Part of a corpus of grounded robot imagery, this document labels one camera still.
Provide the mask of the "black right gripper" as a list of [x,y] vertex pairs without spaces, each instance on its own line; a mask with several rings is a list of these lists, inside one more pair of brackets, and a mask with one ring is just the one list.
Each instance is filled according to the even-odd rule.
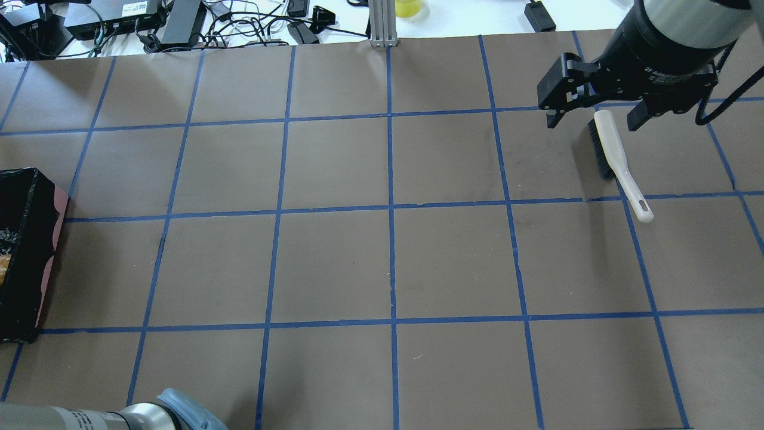
[[[537,85],[538,107],[546,110],[546,126],[554,130],[568,112],[600,101],[676,91],[717,54],[716,47],[689,47],[671,40],[645,9],[630,9],[592,62],[569,52],[554,61]],[[647,100],[639,101],[627,114],[627,129],[637,131],[654,114]]]

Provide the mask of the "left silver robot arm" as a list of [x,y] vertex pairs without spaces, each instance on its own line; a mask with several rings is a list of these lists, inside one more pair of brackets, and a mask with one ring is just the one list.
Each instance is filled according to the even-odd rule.
[[184,392],[167,388],[155,402],[95,411],[2,402],[2,429],[228,429]]

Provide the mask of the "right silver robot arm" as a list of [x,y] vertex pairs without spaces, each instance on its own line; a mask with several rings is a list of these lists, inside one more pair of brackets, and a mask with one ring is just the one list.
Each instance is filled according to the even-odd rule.
[[718,83],[716,57],[752,25],[761,1],[636,1],[601,55],[561,54],[537,85],[538,108],[556,128],[570,111],[635,102],[630,131],[667,112],[702,108]]

